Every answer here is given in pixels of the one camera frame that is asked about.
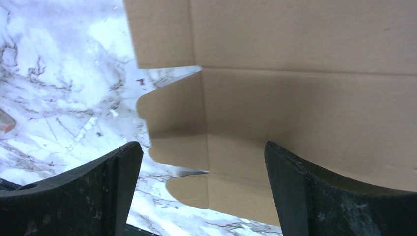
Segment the cardboard flap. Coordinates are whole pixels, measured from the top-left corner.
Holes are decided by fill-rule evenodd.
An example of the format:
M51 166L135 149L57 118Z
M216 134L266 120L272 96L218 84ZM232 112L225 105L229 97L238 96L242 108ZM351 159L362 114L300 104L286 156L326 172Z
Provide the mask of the cardboard flap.
M202 67L417 74L416 0L190 0Z
M201 73L143 95L137 102L157 162L209 169Z
M166 186L174 198L188 206L279 225L268 181L205 174L172 178Z
M124 0L141 69L195 65L188 0Z

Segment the black plastic piece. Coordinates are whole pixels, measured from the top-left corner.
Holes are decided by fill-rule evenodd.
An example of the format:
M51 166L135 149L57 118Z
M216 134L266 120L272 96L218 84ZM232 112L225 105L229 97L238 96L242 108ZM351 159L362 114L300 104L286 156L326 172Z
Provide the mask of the black plastic piece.
M161 236L161 235L156 235L149 231L141 230L132 225L126 224L126 227L124 228L123 236Z
M0 234L123 235L142 157L140 144L129 142L62 174L0 191Z
M417 193L322 168L268 142L265 162L285 236L416 236Z

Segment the white marble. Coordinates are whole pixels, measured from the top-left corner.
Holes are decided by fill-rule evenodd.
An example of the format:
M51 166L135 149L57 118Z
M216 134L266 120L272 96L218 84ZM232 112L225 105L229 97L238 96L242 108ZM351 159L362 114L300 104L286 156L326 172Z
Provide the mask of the white marble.
M17 126L0 135L0 177L39 181L127 141L150 141L137 99L198 67L137 69L122 0L2 0L0 108ZM127 223L163 236L281 235L269 226L176 201L181 168L145 154Z

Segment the corrugated cardboard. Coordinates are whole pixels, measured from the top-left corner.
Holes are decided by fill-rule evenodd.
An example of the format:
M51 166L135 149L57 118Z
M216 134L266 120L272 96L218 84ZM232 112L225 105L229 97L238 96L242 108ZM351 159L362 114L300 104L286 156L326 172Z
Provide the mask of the corrugated cardboard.
M138 101L185 204L278 224L263 148L417 191L417 1L125 0L141 68L200 73Z

